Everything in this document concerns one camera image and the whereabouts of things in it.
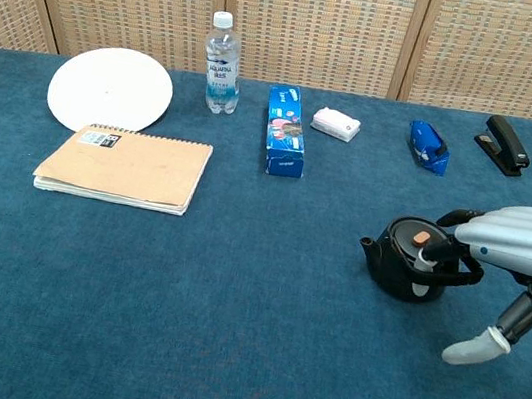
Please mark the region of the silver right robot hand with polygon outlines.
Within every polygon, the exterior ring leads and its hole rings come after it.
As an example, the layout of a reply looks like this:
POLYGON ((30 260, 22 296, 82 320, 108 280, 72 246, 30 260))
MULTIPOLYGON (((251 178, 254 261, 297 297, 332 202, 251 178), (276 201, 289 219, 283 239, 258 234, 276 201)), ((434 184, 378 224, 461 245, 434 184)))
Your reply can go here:
POLYGON ((526 286, 494 326, 474 339, 448 346, 441 358, 451 365, 471 365, 510 353, 512 346, 532 329, 532 207, 511 206, 486 212, 456 209, 436 223, 455 230, 445 240, 420 248, 413 265, 420 272, 432 272, 441 261, 470 258, 503 268, 526 286))

